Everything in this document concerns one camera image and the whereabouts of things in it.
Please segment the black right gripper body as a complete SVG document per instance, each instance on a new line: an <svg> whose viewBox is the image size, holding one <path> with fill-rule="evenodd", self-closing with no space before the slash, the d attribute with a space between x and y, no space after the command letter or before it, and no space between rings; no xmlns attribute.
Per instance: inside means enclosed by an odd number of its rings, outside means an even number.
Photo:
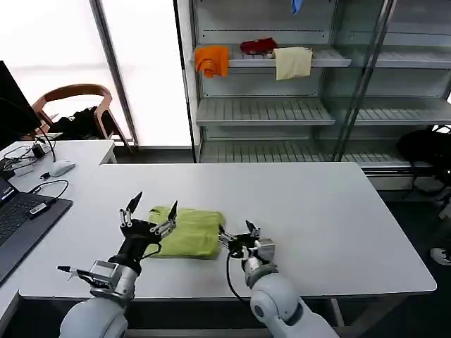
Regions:
<svg viewBox="0 0 451 338"><path fill-rule="evenodd" d="M259 233L236 234L228 241L227 248L229 254L235 259L245 259L256 247L255 242L259 241Z"/></svg>

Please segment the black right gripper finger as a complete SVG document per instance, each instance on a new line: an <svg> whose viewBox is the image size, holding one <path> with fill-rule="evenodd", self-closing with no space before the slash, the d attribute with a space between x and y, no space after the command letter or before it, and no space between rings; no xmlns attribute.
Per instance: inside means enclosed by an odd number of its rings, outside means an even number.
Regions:
<svg viewBox="0 0 451 338"><path fill-rule="evenodd" d="M224 226L220 224L218 226L218 241L221 246L229 247L231 244L236 242L236 237L235 235L226 232Z"/></svg>
<svg viewBox="0 0 451 338"><path fill-rule="evenodd" d="M248 233L245 235L245 243L246 244L254 244L255 241L260 240L260 228L257 227L254 223L249 220L245 221Z"/></svg>

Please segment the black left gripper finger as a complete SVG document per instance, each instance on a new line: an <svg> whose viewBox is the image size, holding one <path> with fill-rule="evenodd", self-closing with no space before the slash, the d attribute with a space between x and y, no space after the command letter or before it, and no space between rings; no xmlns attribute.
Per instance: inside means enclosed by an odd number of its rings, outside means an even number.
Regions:
<svg viewBox="0 0 451 338"><path fill-rule="evenodd" d="M150 232L160 235L169 235L176 228L176 217L178 211L178 201L175 201L168 217L162 223L159 223L150 228Z"/></svg>
<svg viewBox="0 0 451 338"><path fill-rule="evenodd" d="M141 220L132 218L132 215L135 212L136 208L138 207L141 198L142 192L140 192L137 196L133 197L128 202L128 205L125 208L121 208L119 210L119 215L121 219L120 225L121 228L138 226L142 222Z"/></svg>

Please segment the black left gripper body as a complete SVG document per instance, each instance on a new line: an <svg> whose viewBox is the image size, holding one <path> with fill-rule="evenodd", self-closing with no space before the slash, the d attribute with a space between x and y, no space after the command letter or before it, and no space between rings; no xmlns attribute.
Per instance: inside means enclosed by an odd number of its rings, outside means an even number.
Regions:
<svg viewBox="0 0 451 338"><path fill-rule="evenodd" d="M153 222L133 219L131 226L121 227L125 239L118 253L110 257L108 262L123 265L134 272L141 272L141 260L159 253L162 249L161 234L151 232L153 227L158 226Z"/></svg>

